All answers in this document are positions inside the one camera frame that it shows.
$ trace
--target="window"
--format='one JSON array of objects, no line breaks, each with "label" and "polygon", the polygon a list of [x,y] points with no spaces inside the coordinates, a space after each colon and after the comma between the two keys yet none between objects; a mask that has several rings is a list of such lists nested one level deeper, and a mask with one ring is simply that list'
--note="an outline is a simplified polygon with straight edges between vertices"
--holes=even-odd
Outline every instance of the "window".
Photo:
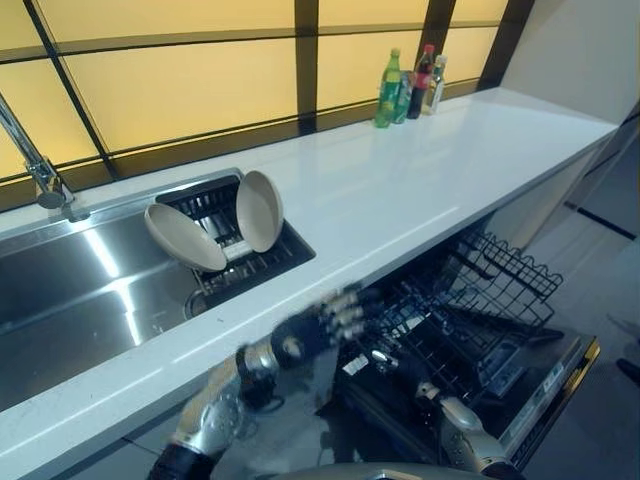
[{"label": "window", "polygon": [[[485,88],[508,2],[5,0],[0,92],[88,188],[370,118],[392,48],[411,69],[434,43],[449,95]],[[0,210],[33,201],[23,161],[0,131]]]}]

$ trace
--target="faucet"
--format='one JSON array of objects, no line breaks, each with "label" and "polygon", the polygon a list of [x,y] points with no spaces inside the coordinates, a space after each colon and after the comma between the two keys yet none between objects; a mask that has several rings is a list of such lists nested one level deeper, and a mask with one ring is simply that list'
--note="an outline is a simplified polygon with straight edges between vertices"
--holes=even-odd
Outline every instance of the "faucet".
[{"label": "faucet", "polygon": [[24,166],[36,182],[36,201],[38,204],[50,210],[61,208],[63,214],[70,212],[69,204],[75,199],[73,193],[51,161],[38,152],[2,93],[0,93],[0,123],[25,158]]}]

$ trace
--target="dish drying rack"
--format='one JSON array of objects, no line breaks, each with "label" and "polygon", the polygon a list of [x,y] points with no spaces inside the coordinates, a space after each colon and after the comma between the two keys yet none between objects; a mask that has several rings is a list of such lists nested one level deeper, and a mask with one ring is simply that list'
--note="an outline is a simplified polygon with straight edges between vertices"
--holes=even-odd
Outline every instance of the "dish drying rack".
[{"label": "dish drying rack", "polygon": [[[156,198],[204,228],[226,251],[246,245],[236,220],[236,194],[240,179],[229,175]],[[199,290],[187,301],[185,314],[195,316],[315,257],[315,252],[284,222],[274,246],[264,253],[241,252],[224,270],[192,269]]]}]

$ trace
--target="white countertop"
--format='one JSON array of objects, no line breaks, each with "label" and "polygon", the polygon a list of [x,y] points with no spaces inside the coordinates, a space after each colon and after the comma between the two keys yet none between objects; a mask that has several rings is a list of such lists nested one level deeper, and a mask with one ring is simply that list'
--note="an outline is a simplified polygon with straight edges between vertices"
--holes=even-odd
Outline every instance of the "white countertop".
[{"label": "white countertop", "polygon": [[[3,479],[49,478],[174,405],[193,380],[347,282],[390,271],[566,166],[615,125],[505,89],[81,192],[94,205],[229,167],[260,169],[316,257],[0,413]],[[0,215],[0,232],[46,216]]]}]

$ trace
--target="bottle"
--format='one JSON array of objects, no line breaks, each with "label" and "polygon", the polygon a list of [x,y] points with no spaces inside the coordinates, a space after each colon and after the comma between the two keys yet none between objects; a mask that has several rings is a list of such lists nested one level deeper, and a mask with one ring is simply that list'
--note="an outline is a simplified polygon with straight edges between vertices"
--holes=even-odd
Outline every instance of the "bottle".
[{"label": "bottle", "polygon": [[398,99],[393,109],[393,123],[404,123],[411,102],[411,91],[413,90],[414,73],[409,71],[400,72],[400,89],[398,90]]},{"label": "bottle", "polygon": [[373,124],[378,128],[387,128],[393,118],[393,109],[396,105],[398,90],[400,89],[400,50],[391,50],[391,58],[382,74],[380,82],[380,97],[378,98],[378,108],[373,117]]},{"label": "bottle", "polygon": [[407,118],[418,118],[420,116],[422,100],[429,87],[429,79],[433,70],[433,50],[433,45],[425,45],[422,57],[420,57],[416,65],[416,84],[413,86],[413,92],[411,92],[411,103],[409,104]]},{"label": "bottle", "polygon": [[440,98],[442,98],[442,91],[444,90],[444,68],[446,66],[447,56],[438,55],[436,57],[436,64],[433,67],[431,81],[429,82],[429,90],[427,91],[426,101],[422,106],[422,113],[433,115],[438,111],[438,104],[440,103]]}]

